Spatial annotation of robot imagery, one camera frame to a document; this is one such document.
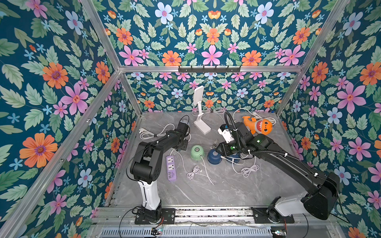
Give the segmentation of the dark blue meat grinder front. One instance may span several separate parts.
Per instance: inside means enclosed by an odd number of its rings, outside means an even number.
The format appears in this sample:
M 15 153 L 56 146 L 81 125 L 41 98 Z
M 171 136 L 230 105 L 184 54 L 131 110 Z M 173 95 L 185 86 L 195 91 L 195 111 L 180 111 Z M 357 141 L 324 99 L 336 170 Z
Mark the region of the dark blue meat grinder front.
M 240 154 L 237 154 L 237 153 L 227 156 L 226 159 L 232 162 L 233 164 L 238 164 L 241 161 Z

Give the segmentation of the dark blue meat grinder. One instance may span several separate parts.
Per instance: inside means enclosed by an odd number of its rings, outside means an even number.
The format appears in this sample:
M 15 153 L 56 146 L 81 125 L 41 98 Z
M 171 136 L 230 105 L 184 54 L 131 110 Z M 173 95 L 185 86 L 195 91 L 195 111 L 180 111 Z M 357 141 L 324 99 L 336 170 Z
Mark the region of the dark blue meat grinder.
M 238 164 L 241 161 L 240 154 L 237 154 L 237 153 L 227 156 L 226 159 L 232 162 L 233 164 Z
M 215 149 L 211 149 L 207 155 L 207 160 L 212 165 L 218 165 L 221 163 L 222 158 Z

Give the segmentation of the green cordless meat grinder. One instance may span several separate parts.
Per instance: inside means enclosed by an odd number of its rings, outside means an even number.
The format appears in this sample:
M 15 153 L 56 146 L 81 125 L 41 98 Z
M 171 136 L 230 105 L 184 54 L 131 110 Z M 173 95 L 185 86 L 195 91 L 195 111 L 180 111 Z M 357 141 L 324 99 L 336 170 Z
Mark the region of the green cordless meat grinder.
M 200 161 L 204 158 L 204 149 L 200 145 L 195 145 L 191 148 L 190 157 L 195 161 Z

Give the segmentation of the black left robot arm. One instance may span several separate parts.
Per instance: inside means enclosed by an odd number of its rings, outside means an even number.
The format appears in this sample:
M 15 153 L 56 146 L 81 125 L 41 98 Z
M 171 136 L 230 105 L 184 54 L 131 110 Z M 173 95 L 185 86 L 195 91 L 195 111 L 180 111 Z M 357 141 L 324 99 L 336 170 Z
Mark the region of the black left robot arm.
M 153 139 L 141 142 L 130 162 L 130 180 L 140 186 L 143 214 L 156 220 L 160 217 L 162 203 L 156 181 L 161 174 L 163 155 L 169 149 L 186 150 L 189 132 L 189 124 L 185 122 L 179 122 L 177 126 L 168 124 L 159 134 L 151 133 L 148 137 L 146 134 L 150 132 L 140 129 L 142 140 Z

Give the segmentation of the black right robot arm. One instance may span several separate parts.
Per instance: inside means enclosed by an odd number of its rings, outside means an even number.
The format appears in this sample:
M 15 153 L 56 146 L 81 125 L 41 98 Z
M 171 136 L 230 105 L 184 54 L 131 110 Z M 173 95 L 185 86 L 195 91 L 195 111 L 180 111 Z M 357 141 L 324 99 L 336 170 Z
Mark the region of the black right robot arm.
M 271 222 L 295 214 L 309 213 L 320 220 L 327 220 L 339 200 L 340 178 L 335 173 L 326 174 L 304 164 L 282 149 L 268 137 L 264 130 L 252 133 L 245 123 L 235 122 L 229 112 L 224 113 L 225 123 L 218 132 L 224 141 L 216 147 L 222 158 L 235 161 L 234 154 L 242 160 L 263 159 L 276 166 L 304 188 L 304 192 L 289 197 L 276 197 L 264 213 Z

